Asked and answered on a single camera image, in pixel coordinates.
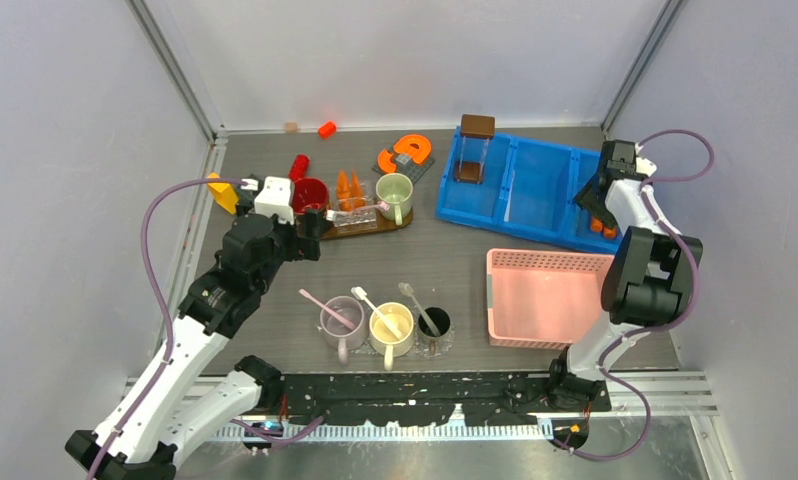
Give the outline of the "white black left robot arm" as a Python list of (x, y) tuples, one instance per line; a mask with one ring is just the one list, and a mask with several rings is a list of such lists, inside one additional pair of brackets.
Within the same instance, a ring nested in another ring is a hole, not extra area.
[(249, 355), (210, 393), (179, 407), (198, 376), (258, 310), (286, 262), (316, 261), (325, 220), (311, 210), (298, 226), (293, 183), (284, 177), (243, 178), (235, 185), (252, 206), (234, 219), (215, 263), (188, 288), (165, 340), (120, 404), (93, 430), (77, 430), (65, 449), (90, 479), (172, 479), (211, 434), (237, 416), (273, 412), (283, 397), (280, 371)]

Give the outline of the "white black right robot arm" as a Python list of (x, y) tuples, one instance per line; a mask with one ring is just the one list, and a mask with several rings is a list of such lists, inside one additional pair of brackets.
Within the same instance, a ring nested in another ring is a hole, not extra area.
[(546, 397), (559, 410), (585, 407), (604, 391), (610, 368), (639, 340), (670, 328), (687, 311), (703, 245), (685, 236), (657, 205), (657, 168), (638, 144), (608, 140), (576, 204), (617, 228), (622, 240), (600, 291), (608, 317), (549, 367)]

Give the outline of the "clear glass toothbrush holder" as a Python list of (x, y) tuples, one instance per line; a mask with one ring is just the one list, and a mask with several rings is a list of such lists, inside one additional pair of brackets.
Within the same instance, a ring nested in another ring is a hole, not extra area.
[(379, 214), (373, 205), (377, 202), (371, 181), (360, 181), (359, 188), (343, 199), (330, 190), (330, 209), (335, 211), (334, 226), (340, 231), (368, 230), (376, 227)]

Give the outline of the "beige grey toothbrush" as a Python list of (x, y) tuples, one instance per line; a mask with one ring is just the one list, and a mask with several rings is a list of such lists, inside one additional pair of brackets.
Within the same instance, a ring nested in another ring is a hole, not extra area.
[(419, 313), (422, 315), (425, 324), (428, 326), (429, 331), (431, 332), (431, 335), (433, 337), (440, 337), (442, 335), (441, 331), (438, 329), (437, 325), (434, 323), (430, 315), (425, 311), (425, 308), (417, 300), (411, 285), (406, 282), (400, 282), (398, 284), (398, 288), (403, 295), (411, 299), (416, 308), (419, 310)]

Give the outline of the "light green mug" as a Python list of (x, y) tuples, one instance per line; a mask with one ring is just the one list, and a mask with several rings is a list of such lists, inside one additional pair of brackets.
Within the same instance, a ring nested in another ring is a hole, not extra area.
[(402, 226), (409, 218), (412, 209), (413, 182), (401, 173), (383, 175), (375, 186), (376, 197), (387, 204), (386, 210), (379, 214), (387, 220)]

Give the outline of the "lilac translucent mug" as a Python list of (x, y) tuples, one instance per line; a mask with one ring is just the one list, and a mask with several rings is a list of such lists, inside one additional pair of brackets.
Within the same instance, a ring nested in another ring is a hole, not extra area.
[(352, 324), (348, 327), (325, 310), (320, 311), (319, 322), (325, 340), (335, 350), (340, 364), (347, 365), (350, 352), (367, 341), (367, 315), (362, 304), (351, 296), (334, 297), (326, 305)]

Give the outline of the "cream yellow mug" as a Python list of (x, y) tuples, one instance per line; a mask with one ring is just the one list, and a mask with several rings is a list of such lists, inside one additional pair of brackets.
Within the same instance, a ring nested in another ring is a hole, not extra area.
[(392, 371), (397, 357), (407, 354), (415, 342), (414, 318), (403, 304), (387, 302), (369, 319), (370, 345), (383, 356), (386, 371)]

